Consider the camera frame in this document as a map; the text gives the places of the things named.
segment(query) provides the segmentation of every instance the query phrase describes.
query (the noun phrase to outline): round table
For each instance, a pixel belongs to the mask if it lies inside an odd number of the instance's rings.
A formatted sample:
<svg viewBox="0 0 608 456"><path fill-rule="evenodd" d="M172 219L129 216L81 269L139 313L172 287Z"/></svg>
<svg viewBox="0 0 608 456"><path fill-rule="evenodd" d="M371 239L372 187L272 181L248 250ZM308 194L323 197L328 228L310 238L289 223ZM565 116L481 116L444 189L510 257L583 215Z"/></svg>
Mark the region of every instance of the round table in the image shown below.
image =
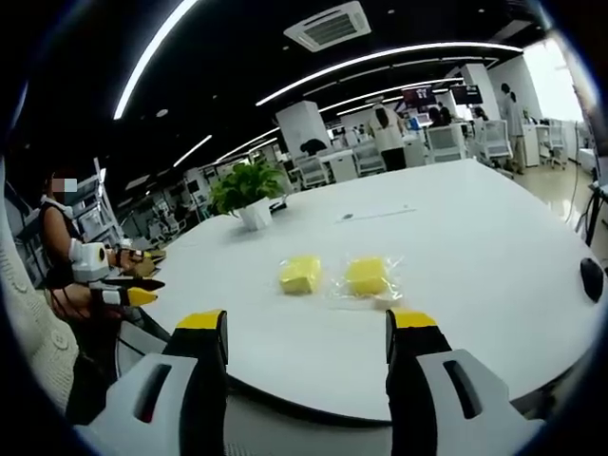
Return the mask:
<svg viewBox="0 0 608 456"><path fill-rule="evenodd" d="M589 248L541 201L475 161L330 185L288 206L262 231L220 216L177 239L156 277L166 286L146 306L170 333L191 313L225 309L228 373L278 398L390 420L385 313L333 285L357 257L398 261L391 276L405 305L500 376L511 399L570 368L599 329L605 306L587 298L579 274ZM299 255L321 258L322 286L287 296L281 262Z"/></svg>

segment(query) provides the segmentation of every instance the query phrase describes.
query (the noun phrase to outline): white pot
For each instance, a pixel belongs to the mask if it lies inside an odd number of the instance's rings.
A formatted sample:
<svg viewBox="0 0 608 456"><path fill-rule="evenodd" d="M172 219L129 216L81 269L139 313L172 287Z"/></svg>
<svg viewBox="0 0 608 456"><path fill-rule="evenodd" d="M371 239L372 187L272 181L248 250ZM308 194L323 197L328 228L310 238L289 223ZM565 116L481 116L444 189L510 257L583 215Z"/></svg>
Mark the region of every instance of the white pot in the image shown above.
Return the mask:
<svg viewBox="0 0 608 456"><path fill-rule="evenodd" d="M249 231L261 230L273 222L268 198L260 199L247 207L238 209L238 215Z"/></svg>

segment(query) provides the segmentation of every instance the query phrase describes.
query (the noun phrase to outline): ceiling vent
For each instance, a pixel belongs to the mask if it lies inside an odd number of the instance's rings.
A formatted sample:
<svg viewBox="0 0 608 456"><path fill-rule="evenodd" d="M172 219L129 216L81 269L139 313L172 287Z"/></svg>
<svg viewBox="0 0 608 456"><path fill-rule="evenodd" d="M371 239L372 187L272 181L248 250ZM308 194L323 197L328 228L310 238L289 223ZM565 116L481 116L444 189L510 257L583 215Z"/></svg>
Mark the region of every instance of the ceiling vent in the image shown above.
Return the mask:
<svg viewBox="0 0 608 456"><path fill-rule="evenodd" d="M371 33L359 2L326 9L284 31L285 35L312 52Z"/></svg>

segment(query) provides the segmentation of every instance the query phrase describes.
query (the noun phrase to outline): computer mouse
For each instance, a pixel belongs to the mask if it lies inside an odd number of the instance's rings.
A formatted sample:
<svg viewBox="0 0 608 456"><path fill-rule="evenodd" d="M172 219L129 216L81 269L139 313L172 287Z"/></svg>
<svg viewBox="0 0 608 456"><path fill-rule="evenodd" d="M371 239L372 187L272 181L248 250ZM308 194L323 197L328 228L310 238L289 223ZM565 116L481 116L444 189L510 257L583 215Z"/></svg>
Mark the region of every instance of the computer mouse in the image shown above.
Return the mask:
<svg viewBox="0 0 608 456"><path fill-rule="evenodd" d="M593 302L598 302L604 288L604 272L591 258L580 261L580 278L582 286Z"/></svg>

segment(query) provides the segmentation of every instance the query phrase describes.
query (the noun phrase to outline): ceiling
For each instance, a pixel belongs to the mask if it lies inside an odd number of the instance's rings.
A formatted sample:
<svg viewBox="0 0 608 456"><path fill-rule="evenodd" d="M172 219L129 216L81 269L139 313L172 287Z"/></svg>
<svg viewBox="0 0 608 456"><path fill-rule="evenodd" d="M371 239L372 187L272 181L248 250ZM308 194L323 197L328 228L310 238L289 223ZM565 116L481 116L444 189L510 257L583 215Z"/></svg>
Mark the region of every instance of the ceiling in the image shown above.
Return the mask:
<svg viewBox="0 0 608 456"><path fill-rule="evenodd" d="M457 64L435 61L399 66L405 62L469 56L504 60L516 54L478 48L395 54L343 68L256 107L267 95L320 69L409 45L495 41L492 37L513 20L530 21L530 25L500 43L522 47L543 34L522 0L360 0L371 33L312 53L287 38L283 30L344 1L199 0L158 48L123 117L114 121L133 67L180 3L80 2L68 14L66 9L49 13L55 18L50 21L54 34L39 41L13 158L32 163L35 156L56 164L98 156L108 169L108 191L124 198L128 181L171 167L207 135L212 134L212 140L175 174L212 162L270 130L276 126L278 110L303 98L324 107L387 87L440 79ZM490 65L495 60L484 62ZM345 80L379 67L390 68ZM329 121L336 112L357 105L361 102L328 111L324 119ZM157 118L161 109L168 114ZM13 180L23 179L15 176Z"/></svg>

